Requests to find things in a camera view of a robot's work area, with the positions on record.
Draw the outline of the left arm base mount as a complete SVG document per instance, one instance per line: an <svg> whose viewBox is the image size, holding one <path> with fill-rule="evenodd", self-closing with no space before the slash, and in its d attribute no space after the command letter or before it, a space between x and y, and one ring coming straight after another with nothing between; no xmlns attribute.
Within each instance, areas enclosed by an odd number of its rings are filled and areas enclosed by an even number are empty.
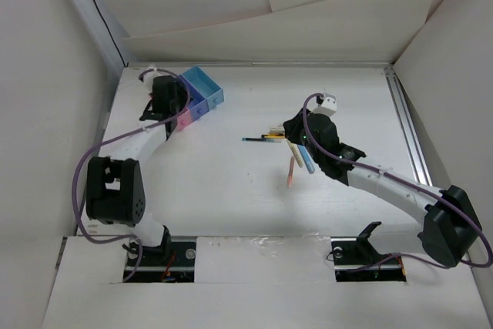
<svg viewBox="0 0 493 329"><path fill-rule="evenodd" d="M127 252L123 271L124 283L193 283L195 280L196 237L172 237L166 229L158 247L144 247L142 259L132 274L138 260L138 245L132 241L123 244Z"/></svg>

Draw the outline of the aluminium rail right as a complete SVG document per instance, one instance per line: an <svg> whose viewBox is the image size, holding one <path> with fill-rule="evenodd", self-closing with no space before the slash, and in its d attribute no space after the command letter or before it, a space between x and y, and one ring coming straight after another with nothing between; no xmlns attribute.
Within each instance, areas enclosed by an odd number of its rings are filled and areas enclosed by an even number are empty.
<svg viewBox="0 0 493 329"><path fill-rule="evenodd" d="M387 80L387 85L394 102L394 108L404 134L404 141L406 143L414 178L420 183L431 186L432 179L404 96L404 89L401 85L401 81L397 77L392 66L384 68L384 76Z"/></svg>

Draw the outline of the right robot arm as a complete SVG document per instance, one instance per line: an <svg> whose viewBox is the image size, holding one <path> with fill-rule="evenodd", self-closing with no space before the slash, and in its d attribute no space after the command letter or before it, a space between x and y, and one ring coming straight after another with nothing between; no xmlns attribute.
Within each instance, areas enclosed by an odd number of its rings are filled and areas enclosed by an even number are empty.
<svg viewBox="0 0 493 329"><path fill-rule="evenodd" d="M283 129L290 142L306 149L325 176L372 194L410 216L415 225L397 235L410 237L412 246L428 255L429 264L456 267L476 240L492 252L462 188L425 186L370 161L364 151L342 143L336 125L320 111L301 109L283 123Z"/></svg>

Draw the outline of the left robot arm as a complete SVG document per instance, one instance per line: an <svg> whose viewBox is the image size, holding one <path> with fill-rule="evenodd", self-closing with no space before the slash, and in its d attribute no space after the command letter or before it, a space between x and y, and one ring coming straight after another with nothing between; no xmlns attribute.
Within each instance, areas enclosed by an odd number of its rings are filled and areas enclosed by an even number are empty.
<svg viewBox="0 0 493 329"><path fill-rule="evenodd" d="M120 224L132 229L154 264L171 258L166 227L146 211L142 168L151 155L171 137L178 117L191 99L182 78L153 78L150 101L142 118L148 126L121 138L108 156L91 158L87 169L86 215L102 224Z"/></svg>

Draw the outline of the black teal pen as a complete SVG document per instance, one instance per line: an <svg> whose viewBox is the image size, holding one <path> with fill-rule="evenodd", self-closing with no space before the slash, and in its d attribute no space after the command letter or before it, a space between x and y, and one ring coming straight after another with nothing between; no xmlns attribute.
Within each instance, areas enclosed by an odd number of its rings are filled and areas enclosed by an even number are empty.
<svg viewBox="0 0 493 329"><path fill-rule="evenodd" d="M250 143L281 143L282 139L266 138L266 137L243 137L242 141Z"/></svg>

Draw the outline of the red white staple box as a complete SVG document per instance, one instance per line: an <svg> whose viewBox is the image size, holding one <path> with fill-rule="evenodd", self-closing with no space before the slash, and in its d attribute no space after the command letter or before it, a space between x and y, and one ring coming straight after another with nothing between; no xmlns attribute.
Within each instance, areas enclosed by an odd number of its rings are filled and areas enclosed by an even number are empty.
<svg viewBox="0 0 493 329"><path fill-rule="evenodd" d="M270 127L269 134L274 135L274 134L284 134L285 130L282 125L279 126L274 126Z"/></svg>

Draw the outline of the pink container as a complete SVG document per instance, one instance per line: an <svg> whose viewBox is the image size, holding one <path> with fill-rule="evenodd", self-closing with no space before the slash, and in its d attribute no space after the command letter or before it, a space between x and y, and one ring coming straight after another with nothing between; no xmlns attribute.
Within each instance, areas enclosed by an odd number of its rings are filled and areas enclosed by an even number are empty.
<svg viewBox="0 0 493 329"><path fill-rule="evenodd" d="M192 113L189 109L178 116L174 132L180 132L193 122Z"/></svg>

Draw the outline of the light blue container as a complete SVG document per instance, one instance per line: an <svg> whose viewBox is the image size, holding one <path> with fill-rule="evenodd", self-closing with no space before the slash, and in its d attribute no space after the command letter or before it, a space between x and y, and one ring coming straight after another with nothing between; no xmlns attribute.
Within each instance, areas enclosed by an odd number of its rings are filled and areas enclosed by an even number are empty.
<svg viewBox="0 0 493 329"><path fill-rule="evenodd" d="M186 70L182 77L207 101L209 110L224 102L223 89L199 66Z"/></svg>

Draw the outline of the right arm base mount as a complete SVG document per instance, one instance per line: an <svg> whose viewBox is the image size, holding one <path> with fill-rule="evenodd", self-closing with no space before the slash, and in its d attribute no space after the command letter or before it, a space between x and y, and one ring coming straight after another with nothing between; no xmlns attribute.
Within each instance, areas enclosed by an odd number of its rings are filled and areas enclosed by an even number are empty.
<svg viewBox="0 0 493 329"><path fill-rule="evenodd" d="M381 221L368 224L355 237L331 237L326 260L334 265L336 282L406 282L400 257L383 261L389 253L378 253L369 241Z"/></svg>

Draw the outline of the orange pink pen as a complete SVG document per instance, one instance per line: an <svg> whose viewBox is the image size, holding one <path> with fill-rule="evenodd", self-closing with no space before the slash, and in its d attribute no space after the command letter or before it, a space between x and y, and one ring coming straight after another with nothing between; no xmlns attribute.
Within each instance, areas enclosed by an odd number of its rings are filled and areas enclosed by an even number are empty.
<svg viewBox="0 0 493 329"><path fill-rule="evenodd" d="M294 170L294 165L295 165L295 157L291 156L290 158L290 166L287 174L287 188L291 188L292 182L293 182L293 170Z"/></svg>

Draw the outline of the purple-blue container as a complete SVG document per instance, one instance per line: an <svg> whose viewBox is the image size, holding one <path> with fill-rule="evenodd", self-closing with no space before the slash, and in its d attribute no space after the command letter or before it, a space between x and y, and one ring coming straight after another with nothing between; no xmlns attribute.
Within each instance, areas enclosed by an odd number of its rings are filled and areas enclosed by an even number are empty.
<svg viewBox="0 0 493 329"><path fill-rule="evenodd" d="M205 115L209 109L207 105L206 98L194 87L194 85L181 75L180 78L186 83L191 93L191 100L188 105L188 110L190 111L193 121L197 121L200 117Z"/></svg>

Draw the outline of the blue highlighter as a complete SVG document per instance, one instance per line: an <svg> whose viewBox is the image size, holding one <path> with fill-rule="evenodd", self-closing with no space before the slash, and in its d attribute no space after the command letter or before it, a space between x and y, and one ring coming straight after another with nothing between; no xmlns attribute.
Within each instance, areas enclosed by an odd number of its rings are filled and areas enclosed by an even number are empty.
<svg viewBox="0 0 493 329"><path fill-rule="evenodd" d="M310 154L307 152L307 150L304 146L298 146L297 148L300 152L302 160L304 161L304 164L305 164L305 167L307 168L308 173L314 174L315 173L315 167L313 165Z"/></svg>

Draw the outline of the pale yellow highlighter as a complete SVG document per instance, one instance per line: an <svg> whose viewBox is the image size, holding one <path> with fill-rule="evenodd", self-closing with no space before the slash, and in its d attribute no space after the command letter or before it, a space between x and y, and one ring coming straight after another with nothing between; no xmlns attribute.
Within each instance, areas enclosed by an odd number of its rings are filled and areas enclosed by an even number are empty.
<svg viewBox="0 0 493 329"><path fill-rule="evenodd" d="M302 160L302 157L300 155L300 152L297 149L297 146L295 144L293 144L292 142L290 142L290 141L287 141L287 144L290 147L290 150L291 150L291 152L293 154L293 157L294 157L297 165L300 168L303 168L304 167L304 161Z"/></svg>

